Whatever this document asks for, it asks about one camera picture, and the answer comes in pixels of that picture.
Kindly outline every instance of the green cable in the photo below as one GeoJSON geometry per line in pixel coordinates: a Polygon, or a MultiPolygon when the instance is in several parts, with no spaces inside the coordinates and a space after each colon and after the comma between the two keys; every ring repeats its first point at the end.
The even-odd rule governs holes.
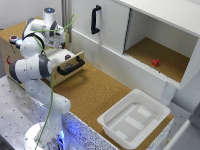
{"type": "MultiPolygon", "coordinates": [[[[41,32],[41,31],[59,31],[59,30],[63,30],[63,29],[68,29],[68,27],[70,27],[70,26],[74,23],[74,21],[76,20],[76,17],[77,17],[76,15],[73,15],[73,16],[71,17],[71,19],[70,19],[71,22],[70,22],[67,26],[63,27],[62,29],[57,29],[57,30],[37,30],[37,31],[35,31],[34,33],[36,33],[36,32],[41,32]]],[[[40,47],[42,48],[42,51],[44,52],[45,56],[47,57],[46,52],[45,52],[45,50],[43,49],[43,46],[42,46],[42,44],[40,43],[40,41],[39,41],[35,36],[34,36],[34,39],[35,39],[35,40],[37,41],[37,43],[40,45],[40,47]]],[[[46,121],[45,121],[45,123],[44,123],[42,132],[41,132],[41,134],[40,134],[40,137],[39,137],[39,139],[38,139],[37,145],[36,145],[36,147],[35,147],[35,150],[37,149],[37,146],[38,146],[38,144],[39,144],[39,142],[40,142],[40,139],[41,139],[41,137],[42,137],[42,134],[43,134],[43,132],[44,132],[45,126],[46,126],[46,124],[47,124],[47,120],[48,120],[49,115],[50,115],[50,112],[51,112],[52,104],[53,104],[53,81],[52,81],[52,74],[51,74],[51,76],[50,76],[50,85],[51,85],[51,104],[50,104],[49,112],[48,112],[46,121]]]]}

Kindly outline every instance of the black door handle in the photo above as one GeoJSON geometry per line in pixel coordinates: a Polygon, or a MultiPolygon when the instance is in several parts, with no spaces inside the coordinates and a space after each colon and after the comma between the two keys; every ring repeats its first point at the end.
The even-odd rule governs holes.
{"type": "Polygon", "coordinates": [[[79,58],[79,56],[76,57],[76,60],[77,60],[79,63],[76,64],[75,66],[73,66],[73,67],[71,67],[71,68],[68,68],[68,69],[65,69],[65,70],[62,70],[62,69],[60,68],[60,66],[58,66],[58,67],[57,67],[57,71],[58,71],[61,75],[66,76],[66,75],[70,74],[71,72],[73,72],[74,70],[76,70],[76,69],[82,67],[82,66],[85,64],[85,62],[84,62],[81,58],[79,58]]]}
{"type": "Polygon", "coordinates": [[[101,7],[96,5],[96,8],[92,10],[92,25],[91,25],[91,30],[92,34],[98,33],[100,30],[96,28],[96,12],[101,10],[101,7]]]}

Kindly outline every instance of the brown work surface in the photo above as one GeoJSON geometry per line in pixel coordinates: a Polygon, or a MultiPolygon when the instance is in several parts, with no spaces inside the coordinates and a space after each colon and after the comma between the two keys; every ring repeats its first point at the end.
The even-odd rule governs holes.
{"type": "MultiPolygon", "coordinates": [[[[7,42],[12,35],[21,38],[24,27],[25,22],[9,27],[0,31],[0,37],[7,42]]],[[[119,149],[123,149],[104,133],[102,126],[97,122],[97,118],[131,92],[131,89],[86,63],[83,70],[54,87],[54,92],[67,97],[71,101],[70,111],[72,113],[119,149]]],[[[137,150],[145,150],[172,119],[173,116],[169,115],[137,150]]]]}
{"type": "Polygon", "coordinates": [[[190,60],[188,57],[149,38],[143,39],[125,53],[178,82],[181,82],[190,60]],[[151,64],[153,59],[158,59],[160,61],[159,66],[154,67],[151,64]]]}

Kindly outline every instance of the black handle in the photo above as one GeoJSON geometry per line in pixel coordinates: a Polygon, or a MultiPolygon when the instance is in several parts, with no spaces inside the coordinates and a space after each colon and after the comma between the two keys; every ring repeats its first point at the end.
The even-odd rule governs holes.
{"type": "Polygon", "coordinates": [[[76,64],[75,66],[73,66],[73,67],[71,67],[71,68],[68,68],[68,69],[65,69],[65,70],[62,70],[62,69],[60,68],[60,66],[58,66],[58,67],[57,67],[57,71],[58,71],[61,75],[66,76],[66,75],[70,74],[71,72],[73,72],[74,70],[76,70],[76,69],[82,67],[82,66],[85,64],[85,62],[84,62],[81,58],[79,58],[79,56],[76,57],[76,60],[77,60],[79,63],[76,64]]]}
{"type": "Polygon", "coordinates": [[[92,10],[92,25],[91,25],[91,30],[92,34],[98,33],[100,30],[96,28],[96,12],[101,10],[101,7],[96,5],[96,8],[92,10]]]}

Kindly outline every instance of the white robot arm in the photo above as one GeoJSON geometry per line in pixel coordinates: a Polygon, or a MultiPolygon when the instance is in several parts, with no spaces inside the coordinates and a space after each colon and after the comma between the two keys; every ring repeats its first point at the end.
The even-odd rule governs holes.
{"type": "MultiPolygon", "coordinates": [[[[64,29],[56,23],[55,10],[53,8],[45,8],[43,11],[43,18],[44,20],[28,20],[23,32],[23,42],[20,47],[20,52],[24,59],[12,62],[9,67],[9,72],[14,80],[25,84],[25,90],[33,100],[39,101],[47,107],[48,113],[52,100],[52,93],[51,89],[40,81],[40,79],[47,78],[51,75],[52,65],[49,59],[42,54],[42,49],[45,45],[58,47],[61,43],[64,43],[65,32],[64,29]],[[56,29],[61,30],[35,32],[38,30],[56,29]]],[[[58,135],[62,132],[62,114],[69,112],[70,107],[71,103],[67,98],[53,93],[53,103],[49,118],[46,122],[41,139],[40,135],[43,128],[41,128],[34,138],[35,146],[40,139],[38,145],[40,149],[56,149],[55,147],[50,147],[49,143],[52,141],[55,142],[58,135]]],[[[66,149],[64,142],[59,149],[66,149]]]]}

